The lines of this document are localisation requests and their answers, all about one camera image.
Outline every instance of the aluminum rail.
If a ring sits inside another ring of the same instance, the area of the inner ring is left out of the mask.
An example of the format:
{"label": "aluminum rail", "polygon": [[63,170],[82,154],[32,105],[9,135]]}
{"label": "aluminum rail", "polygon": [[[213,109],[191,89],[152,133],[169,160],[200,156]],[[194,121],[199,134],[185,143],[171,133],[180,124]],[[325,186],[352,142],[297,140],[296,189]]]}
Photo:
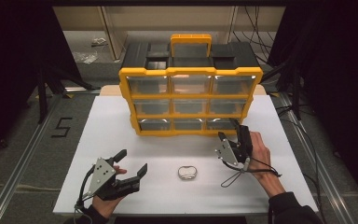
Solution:
{"label": "aluminum rail", "polygon": [[[284,92],[281,92],[281,101],[283,106],[291,105],[289,97]],[[330,174],[327,172],[327,169],[324,167],[324,164],[322,163],[318,153],[313,151],[313,148],[311,147],[312,144],[309,138],[307,138],[304,135],[304,133],[300,130],[301,128],[302,130],[305,131],[302,122],[296,119],[296,116],[292,111],[289,111],[288,115],[289,115],[289,119],[295,124],[294,126],[295,126],[296,133],[298,135],[299,140],[301,141],[303,148],[305,149],[308,158],[310,159],[310,163],[312,164],[313,169],[315,169],[315,163],[318,162],[319,180],[321,181],[322,187],[324,188],[324,192],[326,193],[327,198],[329,199],[334,211],[336,212],[339,223],[343,223],[343,224],[354,223],[348,206],[346,205],[344,199],[339,194],[336,185],[333,183],[333,180],[330,177]]]}
{"label": "aluminum rail", "polygon": [[61,100],[61,98],[62,98],[61,95],[53,96],[50,105],[50,110],[48,111],[46,118],[42,123],[37,125],[34,134],[31,137],[30,142],[28,143],[26,149],[22,153],[21,158],[17,163],[16,167],[14,168],[10,178],[4,185],[0,193],[0,220],[3,214],[5,213],[8,204],[10,203],[10,200],[14,194],[14,191],[16,190],[16,187],[20,183],[20,180],[25,172],[25,169],[27,168],[31,158],[33,157],[34,152],[40,143],[40,140],[43,137],[46,127],[48,126],[48,123],[50,121],[51,115],[54,112],[54,109],[56,108],[56,105]]}

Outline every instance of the floor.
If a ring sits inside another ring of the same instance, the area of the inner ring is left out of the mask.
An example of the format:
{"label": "floor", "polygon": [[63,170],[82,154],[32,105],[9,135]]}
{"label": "floor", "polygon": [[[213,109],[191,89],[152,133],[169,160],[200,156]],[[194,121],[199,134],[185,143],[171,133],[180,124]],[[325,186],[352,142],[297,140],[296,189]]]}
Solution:
{"label": "floor", "polygon": [[[236,32],[236,35],[232,41],[245,41],[245,36],[250,37],[252,33]],[[272,44],[273,35],[261,36],[265,45]],[[118,84],[121,60],[113,60],[107,46],[90,46],[95,38],[105,38],[103,32],[65,32],[65,36],[86,82],[94,86]],[[139,39],[153,41],[162,36],[130,34],[126,44]],[[265,57],[266,52],[261,50],[260,45],[254,43],[253,48],[261,59]],[[80,60],[80,56],[97,58],[92,63],[83,63],[85,59]],[[270,70],[261,60],[260,63],[265,72]],[[274,89],[278,77],[263,84],[277,108],[291,104],[290,91],[276,92]],[[64,81],[63,84],[65,87],[76,86],[70,81]],[[64,96],[48,93],[47,122],[38,124],[39,107],[35,91],[7,135],[7,146],[0,147],[0,223],[63,223],[68,218],[54,215],[52,210],[76,152],[93,99],[98,95],[97,91],[70,93]],[[334,154],[333,145],[317,115],[307,105],[304,95],[301,104],[301,121],[296,120],[291,111],[277,109],[277,113],[282,112],[282,126],[300,168],[312,195],[322,205],[323,213],[319,215],[323,215],[326,223],[330,224],[358,223],[358,186],[339,155]],[[57,129],[59,122],[62,127],[70,128],[67,134],[66,130]],[[315,162],[312,159],[315,155],[319,170],[319,184],[316,186],[307,177],[315,179]],[[267,223],[267,216],[248,216],[247,222]]]}

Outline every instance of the storage drawer organizer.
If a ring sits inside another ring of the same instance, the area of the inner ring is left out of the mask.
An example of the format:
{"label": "storage drawer organizer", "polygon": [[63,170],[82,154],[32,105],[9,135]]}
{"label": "storage drawer organizer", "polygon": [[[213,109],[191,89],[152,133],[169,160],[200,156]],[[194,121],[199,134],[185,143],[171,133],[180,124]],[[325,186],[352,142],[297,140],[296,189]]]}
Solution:
{"label": "storage drawer organizer", "polygon": [[210,35],[173,35],[168,45],[133,43],[119,71],[137,134],[236,133],[263,72],[248,43],[212,44]]}

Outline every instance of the black sleeve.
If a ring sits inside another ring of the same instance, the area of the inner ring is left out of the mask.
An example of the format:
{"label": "black sleeve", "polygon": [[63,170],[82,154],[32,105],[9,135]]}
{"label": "black sleeve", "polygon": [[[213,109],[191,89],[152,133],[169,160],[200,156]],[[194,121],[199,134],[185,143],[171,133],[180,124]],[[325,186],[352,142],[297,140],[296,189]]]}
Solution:
{"label": "black sleeve", "polygon": [[[97,210],[95,210],[95,208],[90,205],[89,208],[86,210],[85,215],[79,217],[76,219],[76,224],[90,224],[92,219],[92,224],[105,224],[109,221],[108,218],[105,218],[103,216],[101,216]],[[66,219],[66,221],[63,224],[74,224],[74,219],[68,218]]]}
{"label": "black sleeve", "polygon": [[309,206],[301,206],[293,192],[285,192],[269,199],[275,224],[322,224]]}

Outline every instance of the human arm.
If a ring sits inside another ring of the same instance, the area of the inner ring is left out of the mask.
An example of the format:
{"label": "human arm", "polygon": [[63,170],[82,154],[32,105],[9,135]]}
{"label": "human arm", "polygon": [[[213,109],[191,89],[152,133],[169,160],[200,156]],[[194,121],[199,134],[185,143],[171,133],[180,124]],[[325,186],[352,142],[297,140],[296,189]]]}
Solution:
{"label": "human arm", "polygon": [[[120,174],[126,174],[127,170],[120,169],[119,166],[114,166],[116,172]],[[86,209],[86,212],[81,217],[74,220],[73,218],[68,218],[64,224],[105,224],[109,221],[110,216],[112,216],[117,205],[123,200],[124,197],[117,198],[111,201],[104,201],[98,196],[92,198],[92,205]]]}
{"label": "human arm", "polygon": [[[260,133],[250,132],[253,152],[248,169],[270,169],[270,151]],[[271,172],[252,173],[269,197],[275,224],[322,223],[309,206],[301,206],[293,192],[286,192],[279,178]]]}

